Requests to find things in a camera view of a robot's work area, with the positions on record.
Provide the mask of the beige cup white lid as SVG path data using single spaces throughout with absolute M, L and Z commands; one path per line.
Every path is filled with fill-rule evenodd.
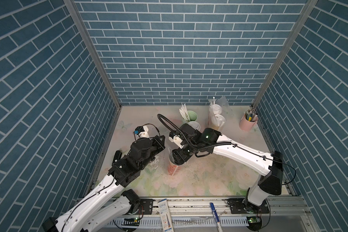
M 210 119 L 209 127 L 217 131 L 222 131 L 225 122 L 226 118 L 224 116 L 215 115 Z

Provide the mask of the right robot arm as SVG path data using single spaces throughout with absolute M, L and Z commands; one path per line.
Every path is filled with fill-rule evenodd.
M 157 117 L 170 130 L 170 142 L 177 146 L 172 151 L 175 165 L 183 165 L 192 156 L 203 158 L 215 154 L 237 161 L 259 174 L 259 179 L 247 190 L 243 200 L 245 210 L 258 210 L 268 196 L 281 195 L 284 167 L 287 164 L 280 152 L 271 154 L 258 151 L 232 140 L 218 130 L 206 128 L 200 132 L 188 124 L 178 127 L 162 114 Z

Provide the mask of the red cup black lid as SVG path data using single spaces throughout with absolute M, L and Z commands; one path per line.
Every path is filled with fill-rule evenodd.
M 172 155 L 169 156 L 168 174 L 171 176 L 176 175 L 183 165 L 178 165 Z

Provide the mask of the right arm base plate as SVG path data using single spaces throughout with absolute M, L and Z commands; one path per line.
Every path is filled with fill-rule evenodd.
M 260 206 L 249 203 L 246 198 L 230 198 L 227 204 L 232 214 L 269 214 L 270 207 L 266 200 Z

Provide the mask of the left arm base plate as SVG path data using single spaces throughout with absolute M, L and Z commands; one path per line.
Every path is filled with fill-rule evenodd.
M 125 215 L 151 215 L 153 210 L 154 200 L 150 198 L 140 199 L 139 202 L 134 202 Z

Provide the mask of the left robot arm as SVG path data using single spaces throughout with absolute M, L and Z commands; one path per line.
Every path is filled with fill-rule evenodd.
M 134 213 L 140 197 L 125 190 L 141 171 L 165 149 L 165 137 L 140 138 L 133 142 L 127 155 L 115 162 L 102 181 L 77 205 L 58 218 L 42 224 L 46 232 L 96 232 L 113 219 Z

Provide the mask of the clear plastic carrier bag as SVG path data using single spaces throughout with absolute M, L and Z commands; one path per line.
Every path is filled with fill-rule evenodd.
M 228 100 L 225 96 L 209 99 L 208 127 L 222 131 L 227 119 L 231 116 Z

